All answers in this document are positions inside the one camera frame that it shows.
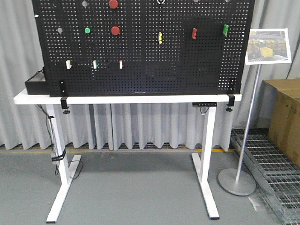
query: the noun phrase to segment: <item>white desk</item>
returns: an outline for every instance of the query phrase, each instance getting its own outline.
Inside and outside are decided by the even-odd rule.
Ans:
[[[242,95],[234,95],[235,101],[241,101]],[[68,97],[67,104],[128,104],[128,103],[192,103],[192,102],[228,102],[227,95],[181,95],[181,96],[121,96],[121,97]],[[28,95],[26,90],[20,92],[14,102],[17,105],[46,105],[49,116],[53,116],[52,125],[57,144],[56,155],[62,155],[65,145],[61,129],[60,118],[56,117],[54,105],[60,105],[60,97],[49,97],[48,95]],[[205,115],[204,134],[202,142],[201,159],[199,154],[193,153],[192,159],[205,200],[210,219],[219,219],[219,213],[208,184],[208,172],[210,168],[210,155],[212,149],[213,130],[215,125],[216,107],[210,107]],[[68,158],[65,155],[60,161],[59,173],[61,187],[47,218],[48,223],[56,223],[62,205],[66,199],[72,178],[79,162],[80,155],[75,155],[68,167]]]

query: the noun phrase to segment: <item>metal pole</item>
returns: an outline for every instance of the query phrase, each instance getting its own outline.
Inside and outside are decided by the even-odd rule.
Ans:
[[[240,179],[240,171],[241,171],[242,164],[243,164],[243,157],[244,157],[244,152],[245,152],[245,148],[246,148],[246,142],[247,142],[247,137],[248,137],[249,126],[250,126],[250,122],[251,122],[253,103],[254,103],[254,99],[256,97],[256,89],[257,89],[259,77],[261,75],[261,70],[262,70],[262,65],[259,64],[259,66],[257,68],[257,72],[256,72],[254,88],[253,88],[251,103],[250,103],[250,107],[249,107],[249,114],[248,114],[247,124],[246,124],[246,128],[245,128],[245,133],[244,133],[243,145],[242,145],[242,148],[241,148],[241,151],[240,151],[239,166],[238,166],[238,170],[237,170],[237,174],[236,174],[236,180],[235,180],[236,182],[238,182],[239,179]]]

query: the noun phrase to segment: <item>concrete floor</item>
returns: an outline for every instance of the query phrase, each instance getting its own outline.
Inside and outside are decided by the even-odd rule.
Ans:
[[[279,225],[270,210],[224,191],[218,173],[234,153],[212,153],[209,183],[219,220],[209,220],[190,153],[81,153],[58,225]],[[60,187],[45,153],[0,153],[0,225],[40,225]]]

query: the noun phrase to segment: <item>green clip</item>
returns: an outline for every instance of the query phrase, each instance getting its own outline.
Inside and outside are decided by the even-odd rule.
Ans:
[[[224,24],[224,27],[223,27],[223,35],[224,35],[225,37],[228,36],[228,30],[229,30],[229,25]]]

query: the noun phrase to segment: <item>white table leg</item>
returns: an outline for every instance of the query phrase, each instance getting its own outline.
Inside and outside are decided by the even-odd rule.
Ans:
[[[202,194],[210,219],[219,219],[219,213],[208,184],[208,171],[210,168],[210,155],[212,148],[212,138],[215,125],[216,107],[210,107],[205,115],[204,134],[202,142],[201,160],[199,154],[193,153],[192,159],[195,165]]]
[[[56,156],[60,156],[62,155],[65,149],[65,143],[64,143],[63,132],[61,129],[60,118],[55,115],[54,105],[46,105],[46,108],[47,108],[48,115],[54,117],[51,119],[52,128],[54,132],[54,137],[52,137],[52,139],[55,141],[55,146],[56,146],[55,154]],[[55,198],[53,206],[46,220],[47,223],[56,223],[62,205],[66,199],[69,188],[71,186],[73,180],[72,177],[76,172],[80,159],[81,159],[81,155],[75,155],[72,159],[72,161],[74,162],[70,164],[70,167],[68,167],[67,154],[65,155],[63,160],[59,161],[58,170],[60,172],[61,187],[60,190],[58,191],[58,194]]]

